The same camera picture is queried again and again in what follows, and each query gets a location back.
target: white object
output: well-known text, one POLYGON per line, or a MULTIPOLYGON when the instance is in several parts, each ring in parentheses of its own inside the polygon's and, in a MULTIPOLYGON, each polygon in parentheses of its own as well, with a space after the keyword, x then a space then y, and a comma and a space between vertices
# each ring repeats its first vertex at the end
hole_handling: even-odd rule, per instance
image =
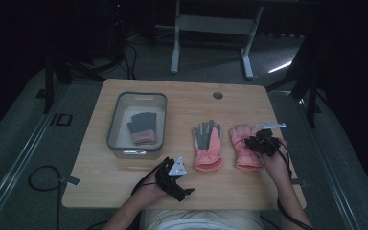
POLYGON ((177 158, 174 165, 172 165, 172 168, 169 170, 169 176, 180 176, 186 174, 187 171, 184 167, 183 158, 180 156, 177 158))
POLYGON ((269 129, 269 128, 277 128, 277 127, 285 127, 286 124, 278 124, 278 123, 266 123, 264 125, 256 125, 257 128, 260 129, 269 129))

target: person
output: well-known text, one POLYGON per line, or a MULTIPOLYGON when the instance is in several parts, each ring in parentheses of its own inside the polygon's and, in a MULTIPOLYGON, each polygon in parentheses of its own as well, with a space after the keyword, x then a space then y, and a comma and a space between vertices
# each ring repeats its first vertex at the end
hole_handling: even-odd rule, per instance
MULTIPOLYGON (((258 154, 264 162, 264 167, 268 175, 277 188, 278 201, 281 203, 284 212, 310 229, 312 228, 312 224, 304 212, 304 209, 301 207, 297 194, 289 179, 288 164, 285 164, 285 159, 288 159, 287 142, 283 139, 279 140, 282 145, 279 147, 278 152, 283 154, 284 157, 277 153, 273 154, 271 157, 265 154, 258 154)), ((153 182, 155 182, 154 173, 146 178, 143 182, 143 184, 146 185, 140 186, 136 190, 122 207, 117 210, 103 229, 128 229, 139 212, 146 209, 146 207, 153 202, 164 197, 166 193, 161 190, 158 185, 152 184, 153 182)), ((219 211, 162 210, 158 211, 158 214, 150 215, 149 218, 145 217, 145 227, 147 227, 145 229, 263 229, 263 225, 259 218, 259 212, 233 212, 238 211, 223 211, 224 214, 222 214, 219 211), (225 218, 225 214, 229 214, 231 218, 225 218)), ((285 215, 282 215, 282 225, 283 229, 287 230, 304 229, 301 225, 286 218, 285 215)))

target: gray glove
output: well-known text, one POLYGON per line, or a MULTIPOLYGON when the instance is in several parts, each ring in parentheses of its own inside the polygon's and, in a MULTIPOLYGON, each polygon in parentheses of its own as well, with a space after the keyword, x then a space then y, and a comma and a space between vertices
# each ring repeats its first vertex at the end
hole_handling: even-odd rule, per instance
POLYGON ((144 112, 131 117, 127 123, 135 145, 152 145, 156 141, 156 113, 144 112))
POLYGON ((195 168, 199 171, 210 172, 222 165, 220 157, 221 126, 211 120, 193 128, 195 137, 195 168))

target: pink rubber glove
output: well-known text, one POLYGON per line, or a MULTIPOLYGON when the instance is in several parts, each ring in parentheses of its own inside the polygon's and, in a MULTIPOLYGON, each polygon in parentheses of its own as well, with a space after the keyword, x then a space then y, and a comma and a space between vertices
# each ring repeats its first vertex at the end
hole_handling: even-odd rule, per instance
POLYGON ((195 137, 195 169, 204 172, 217 170, 222 165, 220 157, 220 124, 213 120, 193 128, 195 137))
POLYGON ((244 138, 255 136, 257 128, 251 128, 248 124, 237 125, 229 129, 232 144, 238 153, 236 167, 246 171, 260 171, 265 167, 259 155, 244 144, 244 138))

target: person's right hand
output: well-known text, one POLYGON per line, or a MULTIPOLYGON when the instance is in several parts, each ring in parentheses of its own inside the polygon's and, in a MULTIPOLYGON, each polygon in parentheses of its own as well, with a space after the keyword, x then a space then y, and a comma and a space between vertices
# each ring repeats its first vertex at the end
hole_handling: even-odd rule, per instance
POLYGON ((283 156, 288 160, 288 153, 286 150, 287 141, 279 138, 280 142, 283 145, 280 145, 279 150, 275 152, 272 156, 267 156, 266 154, 260 154, 261 159, 263 159, 265 164, 265 169, 267 170, 268 175, 273 179, 274 183, 278 185, 282 181, 289 181, 288 175, 288 162, 284 161, 283 156))

